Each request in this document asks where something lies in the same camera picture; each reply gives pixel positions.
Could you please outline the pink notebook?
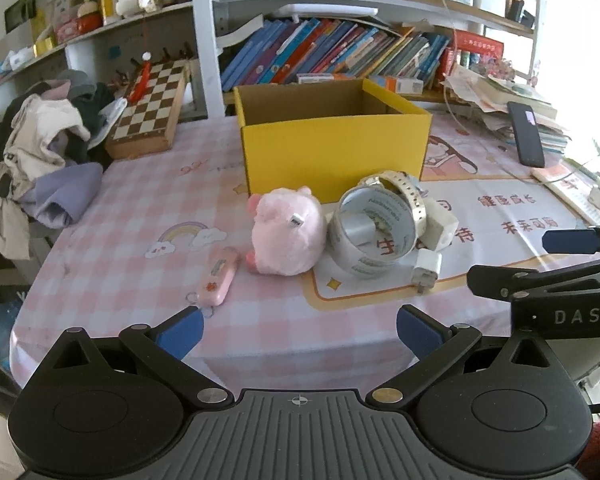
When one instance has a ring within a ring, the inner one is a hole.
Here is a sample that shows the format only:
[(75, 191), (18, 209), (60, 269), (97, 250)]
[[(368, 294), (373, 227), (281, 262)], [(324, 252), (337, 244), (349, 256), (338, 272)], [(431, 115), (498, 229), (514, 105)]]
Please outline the pink notebook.
[(531, 175), (583, 220), (600, 224), (600, 186), (595, 180), (563, 164), (533, 168)]

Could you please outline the red box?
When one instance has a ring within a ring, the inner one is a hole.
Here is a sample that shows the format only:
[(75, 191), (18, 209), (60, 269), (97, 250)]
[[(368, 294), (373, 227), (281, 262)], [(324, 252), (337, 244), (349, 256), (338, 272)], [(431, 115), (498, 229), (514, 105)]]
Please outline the red box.
[(495, 58), (500, 60), (504, 53), (504, 44), (501, 41), (494, 40), (485, 36), (466, 32), (466, 30), (456, 30), (454, 32), (455, 47), (460, 51), (475, 53), (482, 58)]

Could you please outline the black smartphone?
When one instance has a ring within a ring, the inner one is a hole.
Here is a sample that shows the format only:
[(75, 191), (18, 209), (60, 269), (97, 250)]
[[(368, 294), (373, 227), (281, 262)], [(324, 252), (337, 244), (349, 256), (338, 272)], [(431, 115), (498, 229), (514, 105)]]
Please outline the black smartphone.
[(514, 101), (507, 103), (507, 110), (512, 122), (519, 162), (531, 168), (544, 168), (545, 157), (534, 111), (529, 105)]

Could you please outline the grey shelf unit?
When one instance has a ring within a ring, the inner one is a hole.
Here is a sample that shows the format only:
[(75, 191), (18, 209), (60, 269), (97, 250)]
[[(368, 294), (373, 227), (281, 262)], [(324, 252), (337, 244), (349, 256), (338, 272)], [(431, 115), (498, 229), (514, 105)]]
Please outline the grey shelf unit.
[(23, 64), (0, 81), (0, 112), (31, 84), (53, 77), (64, 68), (82, 70), (96, 80), (110, 81), (116, 73), (132, 67), (146, 51), (155, 56), (175, 53), (190, 42), (200, 62), (196, 93), (200, 114), (219, 116), (222, 112), (220, 54), (245, 40), (257, 22), (293, 4), (314, 4), (327, 9), (367, 6), (376, 10), (379, 21), (391, 25), (425, 20), (437, 28), (472, 32), (490, 28), (531, 41), (538, 39), (535, 28), (449, 0), (189, 0), (101, 27)]

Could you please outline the orange white medicine box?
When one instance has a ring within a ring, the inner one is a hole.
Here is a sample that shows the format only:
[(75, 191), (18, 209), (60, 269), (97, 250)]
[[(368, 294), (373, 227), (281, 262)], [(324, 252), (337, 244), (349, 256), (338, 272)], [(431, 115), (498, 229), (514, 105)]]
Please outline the orange white medicine box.
[(417, 78), (378, 75), (370, 76), (370, 80), (401, 96), (421, 96), (424, 92), (424, 83)]

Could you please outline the clear packing tape roll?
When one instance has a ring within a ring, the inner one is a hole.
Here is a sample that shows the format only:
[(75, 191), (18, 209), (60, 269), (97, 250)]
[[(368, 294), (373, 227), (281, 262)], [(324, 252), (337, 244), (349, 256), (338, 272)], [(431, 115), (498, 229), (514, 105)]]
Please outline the clear packing tape roll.
[(361, 185), (344, 193), (332, 212), (327, 251), (343, 271), (377, 278), (407, 256), (417, 240), (411, 211), (400, 196)]

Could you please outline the white desk lamp bar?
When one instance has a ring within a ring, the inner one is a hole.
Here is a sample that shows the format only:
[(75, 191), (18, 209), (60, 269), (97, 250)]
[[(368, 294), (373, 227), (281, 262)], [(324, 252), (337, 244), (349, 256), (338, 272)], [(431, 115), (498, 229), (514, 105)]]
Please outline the white desk lamp bar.
[(288, 3), (270, 15), (272, 18), (372, 18), (378, 9), (372, 6), (351, 6), (332, 3)]

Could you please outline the pile of clothes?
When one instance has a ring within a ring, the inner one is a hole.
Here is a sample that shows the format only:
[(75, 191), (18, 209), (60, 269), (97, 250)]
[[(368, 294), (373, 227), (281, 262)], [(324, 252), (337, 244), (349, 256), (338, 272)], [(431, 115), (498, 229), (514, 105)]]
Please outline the pile of clothes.
[(102, 144), (130, 107), (106, 84), (64, 70), (0, 115), (0, 254), (29, 260), (32, 224), (79, 222), (102, 185)]

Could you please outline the white wrist watch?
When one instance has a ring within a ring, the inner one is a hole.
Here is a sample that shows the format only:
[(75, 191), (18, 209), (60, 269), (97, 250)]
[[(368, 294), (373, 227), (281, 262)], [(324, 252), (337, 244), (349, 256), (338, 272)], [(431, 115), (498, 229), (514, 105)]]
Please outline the white wrist watch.
[(364, 177), (358, 183), (367, 186), (380, 186), (400, 196), (407, 203), (408, 209), (411, 211), (416, 237), (419, 238), (425, 234), (427, 222), (426, 206), (422, 199), (422, 194), (420, 194), (418, 187), (414, 185), (412, 177), (409, 174), (404, 171), (384, 170)]

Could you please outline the wooden chess board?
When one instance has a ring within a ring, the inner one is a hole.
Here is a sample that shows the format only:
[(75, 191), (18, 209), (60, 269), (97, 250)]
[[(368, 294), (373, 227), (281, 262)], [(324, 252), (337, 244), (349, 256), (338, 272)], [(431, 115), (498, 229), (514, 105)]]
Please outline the wooden chess board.
[(189, 62), (170, 61), (151, 66), (143, 96), (135, 103), (132, 87), (128, 106), (106, 137), (105, 148), (112, 159), (137, 158), (169, 151), (180, 119)]

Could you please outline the white usb power adapter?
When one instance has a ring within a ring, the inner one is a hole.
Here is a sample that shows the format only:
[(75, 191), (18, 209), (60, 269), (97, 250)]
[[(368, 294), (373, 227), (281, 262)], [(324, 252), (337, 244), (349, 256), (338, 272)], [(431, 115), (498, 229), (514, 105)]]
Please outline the white usb power adapter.
[(432, 289), (437, 283), (442, 267), (442, 255), (430, 249), (422, 248), (417, 253), (413, 266), (411, 284), (419, 294)]

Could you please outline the yellow cardboard box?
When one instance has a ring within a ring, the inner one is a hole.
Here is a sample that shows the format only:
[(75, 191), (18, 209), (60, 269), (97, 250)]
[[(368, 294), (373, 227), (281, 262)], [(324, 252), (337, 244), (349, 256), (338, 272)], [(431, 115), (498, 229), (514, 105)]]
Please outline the yellow cardboard box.
[(311, 189), (335, 203), (385, 170), (420, 177), (432, 116), (368, 79), (234, 90), (248, 190)]

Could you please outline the pink printed table mat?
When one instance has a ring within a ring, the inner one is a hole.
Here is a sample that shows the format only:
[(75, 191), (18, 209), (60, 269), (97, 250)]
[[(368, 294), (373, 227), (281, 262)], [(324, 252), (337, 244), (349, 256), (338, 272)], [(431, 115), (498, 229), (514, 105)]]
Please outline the pink printed table mat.
[(66, 328), (114, 336), (199, 304), (186, 362), (228, 388), (368, 390), (413, 361), (402, 304), (505, 335), (507, 304), (475, 297), (467, 271), (568, 266), (541, 240), (577, 226), (510, 148), (449, 117), (421, 184), (370, 170), (333, 200), (307, 180), (250, 192), (237, 122), (195, 122), (172, 150), (115, 162), (60, 234), (12, 330), (12, 374), (27, 382)]

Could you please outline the pink plush pig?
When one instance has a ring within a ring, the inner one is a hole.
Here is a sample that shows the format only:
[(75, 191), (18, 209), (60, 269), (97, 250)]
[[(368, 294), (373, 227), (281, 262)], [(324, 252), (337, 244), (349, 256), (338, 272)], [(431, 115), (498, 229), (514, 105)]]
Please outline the pink plush pig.
[(310, 188), (276, 188), (252, 194), (251, 249), (246, 255), (254, 273), (295, 276), (311, 270), (326, 246), (327, 220)]

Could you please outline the row of leaning books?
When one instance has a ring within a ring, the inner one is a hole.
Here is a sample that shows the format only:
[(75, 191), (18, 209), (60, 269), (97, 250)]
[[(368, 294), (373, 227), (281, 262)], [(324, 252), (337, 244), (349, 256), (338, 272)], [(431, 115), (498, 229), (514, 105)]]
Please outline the row of leaning books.
[(345, 18), (276, 18), (246, 39), (221, 73), (230, 92), (255, 84), (312, 84), (370, 76), (439, 78), (452, 37), (415, 27), (392, 29)]

